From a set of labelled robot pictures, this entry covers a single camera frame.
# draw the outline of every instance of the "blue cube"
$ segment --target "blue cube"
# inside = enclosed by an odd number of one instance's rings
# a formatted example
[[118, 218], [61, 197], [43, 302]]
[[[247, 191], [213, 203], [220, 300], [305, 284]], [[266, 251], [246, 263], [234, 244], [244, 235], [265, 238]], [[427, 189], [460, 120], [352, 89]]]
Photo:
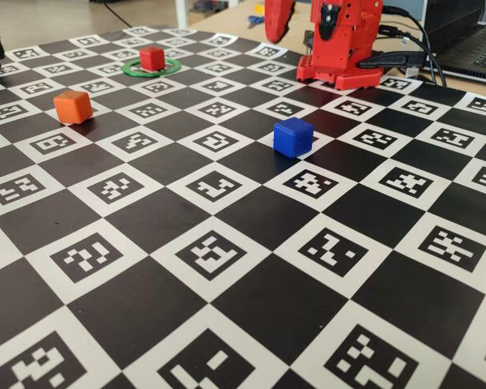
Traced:
[[313, 143], [313, 124], [289, 118], [274, 125], [274, 149], [289, 158], [309, 152]]

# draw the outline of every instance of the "black cable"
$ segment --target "black cable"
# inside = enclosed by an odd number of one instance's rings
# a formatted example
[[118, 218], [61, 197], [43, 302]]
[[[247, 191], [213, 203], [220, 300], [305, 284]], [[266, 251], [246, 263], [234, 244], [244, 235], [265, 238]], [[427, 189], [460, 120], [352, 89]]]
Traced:
[[126, 22], [126, 21], [125, 21], [125, 20], [124, 20], [124, 19], [123, 19], [121, 16], [119, 16], [119, 15], [118, 15], [118, 14], [117, 14], [117, 13], [116, 13], [116, 12], [115, 12], [113, 9], [111, 9], [111, 8], [108, 6], [108, 4], [106, 4], [105, 2], [103, 2], [103, 4], [104, 4], [104, 6], [105, 6], [106, 8], [108, 8], [108, 9], [109, 9], [109, 11], [110, 11], [110, 12], [112, 12], [112, 13], [113, 13], [115, 16], [117, 16], [117, 18], [118, 18], [119, 20], [121, 20], [121, 21], [122, 21], [122, 22], [123, 22], [123, 23], [124, 23], [126, 26], [128, 26], [129, 28], [131, 28], [130, 24], [129, 24], [128, 22]]

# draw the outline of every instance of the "red cube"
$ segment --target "red cube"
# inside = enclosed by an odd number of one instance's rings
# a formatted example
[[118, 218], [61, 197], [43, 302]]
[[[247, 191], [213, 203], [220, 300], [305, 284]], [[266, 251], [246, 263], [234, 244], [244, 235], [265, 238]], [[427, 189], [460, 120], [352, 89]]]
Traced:
[[164, 50], [157, 46], [139, 50], [140, 67], [145, 71], [161, 71], [165, 68]]

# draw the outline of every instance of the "orange cube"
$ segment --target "orange cube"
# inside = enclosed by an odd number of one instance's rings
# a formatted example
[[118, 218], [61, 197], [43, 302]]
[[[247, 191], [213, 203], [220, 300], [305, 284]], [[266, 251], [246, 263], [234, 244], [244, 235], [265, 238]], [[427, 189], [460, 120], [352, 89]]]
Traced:
[[64, 91], [54, 97], [54, 105], [60, 122], [81, 124], [92, 117], [92, 106], [88, 93]]

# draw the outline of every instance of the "wooden table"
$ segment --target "wooden table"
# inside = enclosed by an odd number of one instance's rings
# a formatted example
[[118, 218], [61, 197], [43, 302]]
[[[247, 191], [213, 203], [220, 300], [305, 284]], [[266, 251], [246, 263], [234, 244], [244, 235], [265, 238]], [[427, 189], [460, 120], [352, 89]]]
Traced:
[[[255, 26], [254, 28], [248, 29], [249, 22], [247, 17], [249, 15], [255, 15], [255, 4], [257, 2], [262, 2], [262, 0], [246, 0], [240, 3], [238, 6], [227, 9], [226, 11], [220, 12], [213, 15], [210, 18], [202, 20], [196, 24], [191, 25], [191, 28], [207, 31], [207, 32], [223, 32], [226, 34], [237, 35], [241, 38], [251, 39], [254, 41], [266, 41], [265, 27], [264, 24]], [[305, 30], [313, 30], [313, 24], [309, 21], [309, 9], [310, 5], [306, 3], [297, 3], [296, 12], [290, 20], [290, 31], [279, 43], [286, 49], [296, 51], [298, 53], [304, 53], [305, 47], [302, 44]], [[382, 22], [388, 24], [389, 22], [400, 21], [405, 24], [411, 25], [411, 21], [403, 18], [397, 18], [393, 16], [384, 16]], [[396, 27], [400, 29], [407, 30], [404, 26], [396, 24]], [[412, 33], [417, 35], [417, 30], [413, 30]], [[410, 43], [409, 45], [404, 45], [401, 40], [389, 39], [377, 41], [374, 45], [376, 50], [381, 51], [395, 51], [395, 50], [406, 50], [406, 49], [416, 49], [416, 46]], [[393, 75], [399, 74], [398, 71], [392, 71]], [[446, 80], [449, 87], [461, 89], [467, 92], [479, 93], [480, 95], [486, 96], [486, 83], [480, 83], [476, 81], [470, 81], [467, 79], [460, 79], [459, 77], [447, 76]]]

